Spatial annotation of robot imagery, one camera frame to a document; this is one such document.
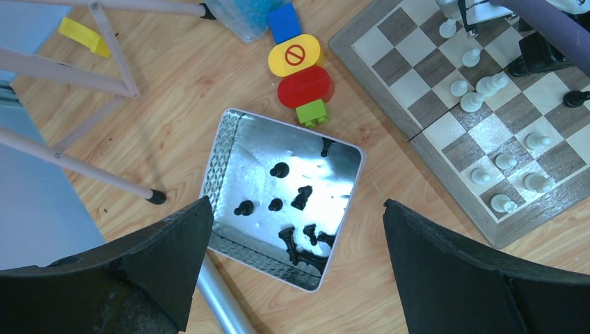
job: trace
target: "white pawn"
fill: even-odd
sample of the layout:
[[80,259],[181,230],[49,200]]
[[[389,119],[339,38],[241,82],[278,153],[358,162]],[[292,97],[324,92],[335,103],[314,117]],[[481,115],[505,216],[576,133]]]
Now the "white pawn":
[[525,138],[525,145],[530,150],[536,150],[551,144],[551,138],[543,136],[538,132],[534,132]]
[[480,93],[467,93],[461,98],[461,109],[466,113],[474,113],[481,108],[486,97]]
[[484,184],[489,182],[492,177],[483,169],[476,168],[471,172],[471,180],[477,184]]
[[457,80],[451,85],[451,94],[453,96],[461,97],[467,93],[468,88],[467,81]]
[[442,38],[451,38],[457,32],[457,21],[448,19],[438,27],[438,34]]
[[467,51],[461,57],[461,62],[465,67],[474,67],[479,63],[479,55],[481,51],[479,49],[472,49]]
[[506,212],[512,214],[518,209],[518,205],[506,195],[496,195],[490,201],[492,209],[496,212]]
[[483,77],[475,85],[475,91],[490,97],[508,85],[508,76],[500,72],[493,77]]
[[498,155],[494,162],[499,169],[510,169],[518,164],[518,161],[507,153]]
[[553,177],[544,177],[539,173],[531,173],[525,176],[523,183],[527,190],[536,193],[546,193],[555,187],[555,179]]

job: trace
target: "black pawn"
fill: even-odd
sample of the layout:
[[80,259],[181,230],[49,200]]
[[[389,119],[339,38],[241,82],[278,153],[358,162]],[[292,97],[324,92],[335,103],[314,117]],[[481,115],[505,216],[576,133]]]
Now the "black pawn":
[[293,241],[294,232],[294,227],[285,228],[278,233],[278,237],[285,242],[285,245],[287,245],[289,261],[291,261],[294,265],[297,265],[299,264],[299,253],[297,253],[297,245],[295,244],[295,241]]
[[317,270],[319,270],[320,274],[324,274],[324,269],[326,268],[326,264],[328,263],[327,257],[319,257],[314,253],[310,253],[306,250],[302,250],[299,253],[299,257],[301,261],[303,261],[308,266],[314,266]]
[[325,158],[328,156],[328,150],[330,149],[330,145],[332,145],[334,141],[332,139],[327,139],[324,137],[321,137],[321,139],[324,142],[324,148],[321,149],[321,153],[319,155]]
[[334,246],[334,239],[336,239],[336,236],[335,235],[329,235],[329,234],[326,234],[324,232],[321,232],[317,236],[317,241],[325,242],[330,247]]
[[271,201],[269,205],[269,210],[271,211],[280,211],[282,209],[282,200],[280,198],[275,198]]
[[564,104],[570,108],[582,106],[584,102],[588,100],[590,100],[590,92],[572,90],[571,92],[564,95]]
[[284,178],[289,174],[289,165],[284,162],[279,162],[273,169],[271,169],[271,176],[278,177],[279,179]]
[[254,203],[251,200],[245,200],[234,210],[236,216],[250,216],[254,212]]
[[315,237],[315,224],[307,225],[303,228],[303,234],[310,238],[312,246],[317,245],[317,238]]
[[305,205],[308,203],[308,198],[312,195],[312,186],[302,186],[297,191],[299,195],[291,202],[291,206],[303,211]]

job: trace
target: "green lego block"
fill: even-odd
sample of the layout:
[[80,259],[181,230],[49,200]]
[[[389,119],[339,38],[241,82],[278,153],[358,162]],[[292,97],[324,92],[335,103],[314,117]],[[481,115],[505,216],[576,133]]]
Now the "green lego block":
[[326,123],[330,120],[328,109],[323,100],[315,100],[303,106],[295,108],[299,123],[306,127],[314,127],[317,123]]

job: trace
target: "yellow toy block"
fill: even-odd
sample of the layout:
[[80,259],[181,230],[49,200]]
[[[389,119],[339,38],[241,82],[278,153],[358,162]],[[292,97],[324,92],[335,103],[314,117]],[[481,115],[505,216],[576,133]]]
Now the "yellow toy block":
[[269,68],[277,77],[288,77],[313,65],[322,66],[326,56],[319,41],[306,33],[276,45],[269,54]]
[[323,100],[315,100],[303,106],[295,108],[299,123],[306,127],[314,127],[317,123],[326,123],[330,120],[326,103]]
[[86,46],[94,54],[104,58],[111,56],[111,50],[101,35],[73,19],[64,17],[59,25],[59,33]]

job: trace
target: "chess piece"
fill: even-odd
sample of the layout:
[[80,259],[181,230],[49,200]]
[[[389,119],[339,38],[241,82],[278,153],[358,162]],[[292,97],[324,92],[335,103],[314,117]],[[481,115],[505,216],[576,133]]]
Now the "chess piece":
[[457,32],[457,21],[448,19],[438,27],[438,34],[442,38],[451,38]]
[[271,176],[278,177],[279,179],[284,178],[289,174],[289,165],[284,162],[279,162],[273,169],[271,169]]
[[317,245],[317,238],[315,237],[315,224],[307,225],[303,228],[303,234],[307,235],[310,238],[310,243],[312,246]]
[[518,161],[507,153],[498,155],[494,162],[499,169],[510,169],[518,164]]
[[551,138],[534,132],[525,138],[525,145],[529,150],[537,150],[551,144]]
[[308,198],[312,195],[312,186],[302,186],[297,191],[299,195],[291,202],[291,206],[303,211],[305,205],[308,203]]
[[508,214],[512,214],[518,209],[518,205],[510,197],[502,194],[492,197],[490,206],[496,212],[506,212]]
[[461,98],[461,109],[466,113],[474,113],[481,108],[486,97],[481,93],[467,93]]
[[490,182],[492,177],[483,169],[476,168],[471,172],[471,180],[477,184],[484,184]]
[[536,193],[546,193],[555,187],[555,179],[553,177],[544,177],[539,173],[530,173],[525,176],[523,183],[527,190]]
[[508,85],[508,76],[500,72],[493,77],[483,77],[475,85],[475,91],[490,97]]
[[463,54],[461,57],[461,62],[465,67],[474,67],[479,63],[479,56],[481,51],[479,49],[471,49]]
[[299,259],[308,266],[314,266],[319,273],[323,274],[326,264],[328,263],[327,257],[319,257],[314,253],[302,250],[299,252]]
[[245,200],[240,203],[240,205],[234,209],[234,214],[236,216],[250,216],[254,212],[254,203],[251,200]]
[[328,244],[328,246],[330,246],[330,247],[334,246],[335,239],[336,239],[335,235],[329,235],[324,232],[320,232],[319,235],[317,236],[317,241],[324,242],[324,243]]
[[299,264],[299,254],[297,252],[297,245],[295,241],[293,241],[293,233],[295,232],[295,227],[285,228],[278,233],[278,237],[281,238],[285,245],[287,245],[287,253],[289,254],[289,261],[293,263],[293,265]]
[[467,94],[467,89],[469,85],[465,80],[457,80],[451,85],[451,94],[453,96],[461,97]]
[[330,149],[330,145],[334,144],[334,141],[332,139],[327,139],[324,137],[321,137],[321,139],[324,142],[324,148],[321,149],[321,153],[319,155],[325,158],[328,156],[328,149]]
[[271,201],[269,205],[269,210],[271,211],[280,211],[282,209],[282,200],[280,198],[275,198]]
[[590,101],[590,92],[572,90],[564,95],[564,104],[570,108],[582,106],[586,101]]

